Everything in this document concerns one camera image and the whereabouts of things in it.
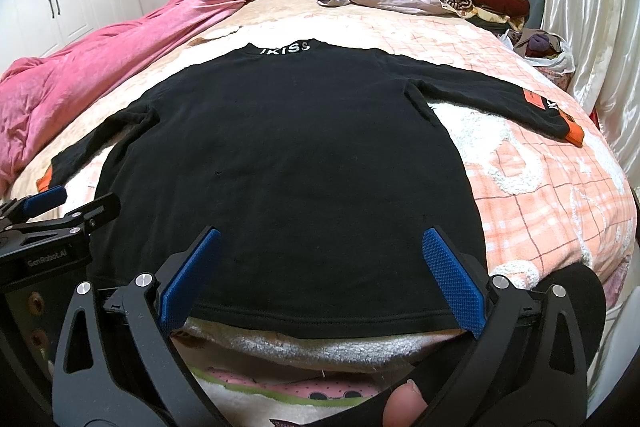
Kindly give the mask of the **right hand thumb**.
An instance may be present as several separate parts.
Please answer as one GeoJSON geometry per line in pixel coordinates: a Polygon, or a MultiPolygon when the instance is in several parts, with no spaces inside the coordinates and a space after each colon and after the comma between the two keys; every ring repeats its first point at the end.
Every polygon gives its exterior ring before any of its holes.
{"type": "Polygon", "coordinates": [[[388,398],[382,416],[384,427],[409,427],[427,409],[418,385],[408,379],[388,398]]]}

